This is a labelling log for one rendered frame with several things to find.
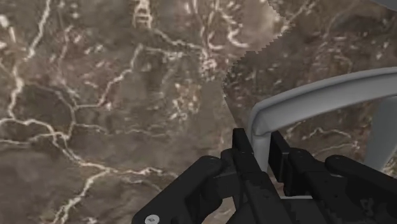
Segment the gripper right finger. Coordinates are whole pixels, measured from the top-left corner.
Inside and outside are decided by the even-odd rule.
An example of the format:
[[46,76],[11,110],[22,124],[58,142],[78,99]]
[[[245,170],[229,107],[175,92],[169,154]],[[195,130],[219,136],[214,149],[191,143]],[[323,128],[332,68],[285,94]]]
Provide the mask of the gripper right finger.
[[397,224],[397,179],[380,171],[342,155],[317,160],[278,131],[268,164],[286,196],[311,196],[334,224]]

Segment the grey curved frame object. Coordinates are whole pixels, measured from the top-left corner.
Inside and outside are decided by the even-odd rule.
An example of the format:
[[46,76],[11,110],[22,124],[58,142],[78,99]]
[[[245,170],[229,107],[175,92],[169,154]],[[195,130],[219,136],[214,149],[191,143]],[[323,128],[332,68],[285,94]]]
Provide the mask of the grey curved frame object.
[[381,170],[397,151],[397,67],[358,71],[309,83],[256,103],[246,134],[267,170],[270,134],[285,126],[353,104],[381,99],[372,118],[364,164]]

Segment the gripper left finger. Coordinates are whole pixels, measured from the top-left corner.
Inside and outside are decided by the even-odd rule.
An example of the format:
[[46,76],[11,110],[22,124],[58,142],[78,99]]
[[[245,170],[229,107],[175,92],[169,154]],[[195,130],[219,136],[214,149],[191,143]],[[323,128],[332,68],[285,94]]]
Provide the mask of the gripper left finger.
[[220,157],[200,157],[139,210],[131,224],[202,224],[229,197],[237,208],[227,224],[275,224],[271,186],[244,129],[237,128],[230,149]]

